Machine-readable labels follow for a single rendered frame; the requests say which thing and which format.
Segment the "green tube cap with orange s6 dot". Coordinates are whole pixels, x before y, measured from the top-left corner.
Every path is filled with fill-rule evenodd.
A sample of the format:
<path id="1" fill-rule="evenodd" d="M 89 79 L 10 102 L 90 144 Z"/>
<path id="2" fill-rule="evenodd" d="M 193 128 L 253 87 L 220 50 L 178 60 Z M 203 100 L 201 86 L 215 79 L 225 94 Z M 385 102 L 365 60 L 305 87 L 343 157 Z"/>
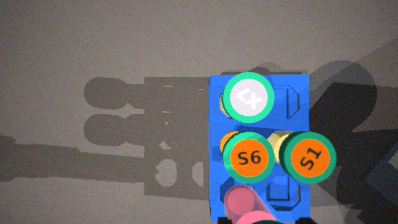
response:
<path id="1" fill-rule="evenodd" d="M 220 152 L 229 175 L 246 184 L 265 179 L 275 163 L 270 142 L 252 131 L 229 131 L 220 140 Z"/>

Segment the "blue tube rack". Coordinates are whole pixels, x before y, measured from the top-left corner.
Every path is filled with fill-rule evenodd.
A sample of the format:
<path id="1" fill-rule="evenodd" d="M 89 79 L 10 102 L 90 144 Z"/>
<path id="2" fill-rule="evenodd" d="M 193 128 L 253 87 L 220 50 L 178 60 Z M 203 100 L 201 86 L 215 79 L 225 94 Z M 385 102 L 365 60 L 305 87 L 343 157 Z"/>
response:
<path id="1" fill-rule="evenodd" d="M 254 123 L 237 122 L 220 110 L 220 95 L 234 76 L 211 75 L 209 80 L 209 206 L 219 217 L 225 217 L 220 198 L 224 198 L 231 186 L 242 183 L 229 175 L 222 162 L 220 140 L 229 131 L 252 131 L 266 139 L 275 131 L 309 131 L 309 75 L 262 75 L 273 88 L 274 105 L 265 118 Z M 280 222 L 295 222 L 299 217 L 310 216 L 310 184 L 295 180 L 277 163 L 265 179 L 247 185 L 254 186 Z"/>

